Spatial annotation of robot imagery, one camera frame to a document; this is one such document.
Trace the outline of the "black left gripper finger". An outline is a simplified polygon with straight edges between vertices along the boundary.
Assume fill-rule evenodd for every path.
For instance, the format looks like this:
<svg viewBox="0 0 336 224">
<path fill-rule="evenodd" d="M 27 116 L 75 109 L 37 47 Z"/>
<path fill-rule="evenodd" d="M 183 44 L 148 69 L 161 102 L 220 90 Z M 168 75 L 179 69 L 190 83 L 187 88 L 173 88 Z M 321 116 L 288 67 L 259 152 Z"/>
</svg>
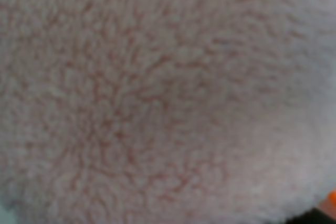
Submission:
<svg viewBox="0 0 336 224">
<path fill-rule="evenodd" d="M 286 221 L 285 224 L 335 224 L 335 219 L 314 208 L 301 216 Z"/>
</svg>

